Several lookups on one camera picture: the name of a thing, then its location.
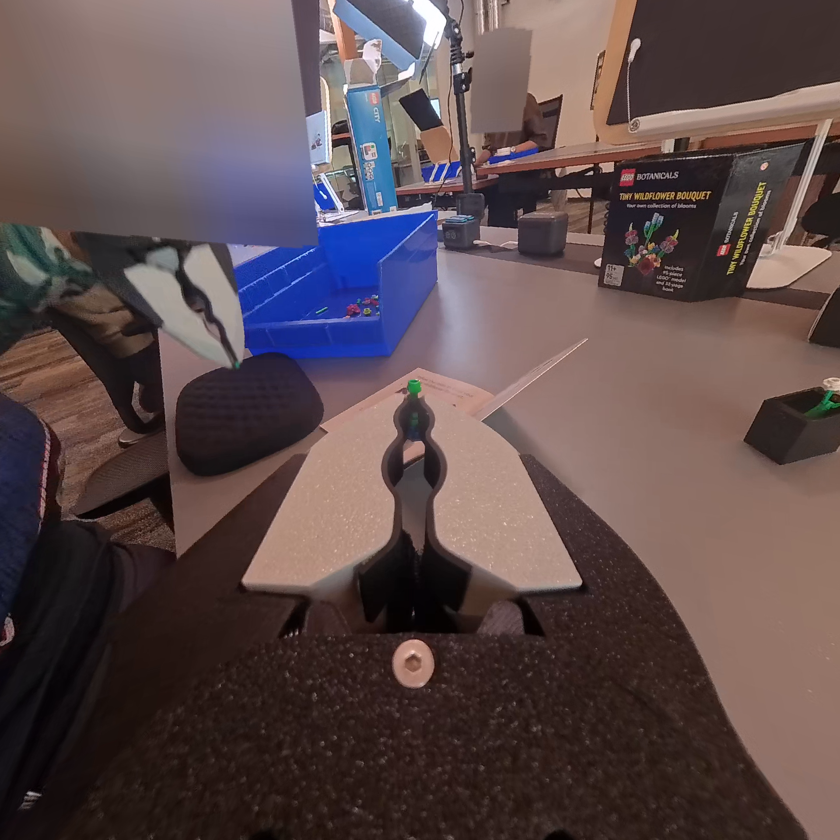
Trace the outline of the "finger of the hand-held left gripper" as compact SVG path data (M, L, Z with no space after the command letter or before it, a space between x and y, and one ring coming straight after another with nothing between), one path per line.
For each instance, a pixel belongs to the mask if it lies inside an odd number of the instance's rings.
M216 336L202 314L191 309L175 273L167 268L134 265L125 269L131 289L139 293L160 328L195 355L229 369L237 367L237 355Z
M245 357L245 325L238 286L226 245L194 245L182 268L191 309L226 358Z

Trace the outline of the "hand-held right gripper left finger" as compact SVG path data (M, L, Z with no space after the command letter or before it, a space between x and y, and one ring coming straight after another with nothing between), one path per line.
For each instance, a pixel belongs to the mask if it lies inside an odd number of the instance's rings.
M246 571L246 590L379 617L401 566L404 394L390 394L315 443Z

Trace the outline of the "white instruction booklet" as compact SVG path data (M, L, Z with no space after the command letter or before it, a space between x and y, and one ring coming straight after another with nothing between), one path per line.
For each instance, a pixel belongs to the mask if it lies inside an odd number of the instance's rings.
M393 383L381 388L379 391L374 392L372 395L365 397L365 399L360 402L357 402L351 407L345 409L336 416L322 421L320 428L325 433L329 433L340 425L348 422L356 415L361 414L363 411L382 403L387 397L407 396L408 385L414 380L420 384L420 394L422 396L442 397L456 409L483 422L491 414L509 403L510 400L517 396L520 392L528 388L531 383L537 381L540 377L551 371L553 367L562 362L573 352L584 346L586 342L587 339L583 339L560 353L557 353L550 359L530 370L528 373L520 377L496 395L492 395L489 392L480 389L476 385L467 384L441 374L417 368L412 371L407 378L400 381L394 381Z

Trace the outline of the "black square frame brick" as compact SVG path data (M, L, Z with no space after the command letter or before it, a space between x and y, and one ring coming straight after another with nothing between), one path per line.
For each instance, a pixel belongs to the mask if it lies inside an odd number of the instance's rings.
M837 452L839 410L818 419L805 416L822 393L817 387L764 400L743 442L779 466Z

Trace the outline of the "black glossy cardboard box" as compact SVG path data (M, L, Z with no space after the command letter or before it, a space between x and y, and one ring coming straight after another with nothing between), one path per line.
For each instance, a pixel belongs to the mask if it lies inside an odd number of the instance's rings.
M616 164L598 286L684 302L740 297L803 146Z

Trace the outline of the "matte black box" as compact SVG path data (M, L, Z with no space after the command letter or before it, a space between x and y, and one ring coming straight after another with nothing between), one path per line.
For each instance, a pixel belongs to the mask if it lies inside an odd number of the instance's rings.
M839 287L826 299L808 334L808 342L814 345L839 349Z

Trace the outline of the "person's left forearm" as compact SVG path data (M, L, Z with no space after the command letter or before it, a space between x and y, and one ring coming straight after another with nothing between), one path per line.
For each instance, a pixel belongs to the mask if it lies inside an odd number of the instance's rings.
M97 283L45 227L1 225L1 352L43 326L46 310Z

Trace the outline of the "grey desk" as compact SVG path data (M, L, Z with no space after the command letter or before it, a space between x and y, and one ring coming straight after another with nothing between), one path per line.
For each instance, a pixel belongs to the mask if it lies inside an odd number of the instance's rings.
M838 838L838 453L779 466L742 441L764 399L838 375L814 313L443 248L437 272L391 357L301 362L325 416L416 368L495 395L584 340L490 425L645 562L761 771L810 838Z

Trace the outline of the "black mesh cushion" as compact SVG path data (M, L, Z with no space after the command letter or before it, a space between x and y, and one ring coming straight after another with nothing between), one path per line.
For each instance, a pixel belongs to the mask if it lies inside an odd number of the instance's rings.
M261 353L182 388L175 450L195 476L220 476L293 446L323 415L321 396L299 363L283 353Z

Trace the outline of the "blue printed carton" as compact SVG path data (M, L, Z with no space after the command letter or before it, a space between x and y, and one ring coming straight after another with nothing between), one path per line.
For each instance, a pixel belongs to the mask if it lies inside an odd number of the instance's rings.
M381 90L372 84L345 86L344 100L364 208L369 215L387 214L398 201Z

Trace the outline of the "black light stand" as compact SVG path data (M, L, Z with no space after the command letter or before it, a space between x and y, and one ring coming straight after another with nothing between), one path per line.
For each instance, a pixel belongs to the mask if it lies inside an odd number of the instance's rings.
M448 2L443 2L446 17L444 35L449 42L449 64L452 90L455 96L456 121L458 132L458 156L460 162L461 192L456 197L458 215L471 216L480 224L485 212L485 199L475 188L474 150L469 142L466 94L470 91L472 69L468 66L474 52L464 49L461 23L448 11Z

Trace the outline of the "person's dark clothing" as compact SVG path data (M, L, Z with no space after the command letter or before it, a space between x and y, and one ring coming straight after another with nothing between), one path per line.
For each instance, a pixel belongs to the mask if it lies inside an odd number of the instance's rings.
M116 616L175 561L64 519L60 441L1 396L2 831L43 794L86 727Z

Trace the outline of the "bright studio light panel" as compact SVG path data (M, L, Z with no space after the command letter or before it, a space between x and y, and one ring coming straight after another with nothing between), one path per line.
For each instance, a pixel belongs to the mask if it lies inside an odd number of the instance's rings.
M355 34L381 40L385 57L403 69L439 45L448 21L428 1L335 1L333 11Z

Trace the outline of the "wooden table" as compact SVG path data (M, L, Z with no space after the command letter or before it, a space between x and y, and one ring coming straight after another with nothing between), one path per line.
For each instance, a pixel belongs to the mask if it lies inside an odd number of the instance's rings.
M661 140L624 145L585 143L526 154L517 158L505 158L498 163L487 163L479 167L476 170L474 187L479 191L484 190L492 186L501 175L520 172L553 172L564 167L587 167L634 160L650 154L659 154L662 151L661 144Z

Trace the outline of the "black board on white stand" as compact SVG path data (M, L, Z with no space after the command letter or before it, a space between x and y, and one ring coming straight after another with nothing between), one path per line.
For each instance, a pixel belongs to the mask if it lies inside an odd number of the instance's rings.
M615 146L734 137L812 139L782 230L747 288L793 285L829 254L788 241L838 128L838 2L618 1L593 97L596 136Z

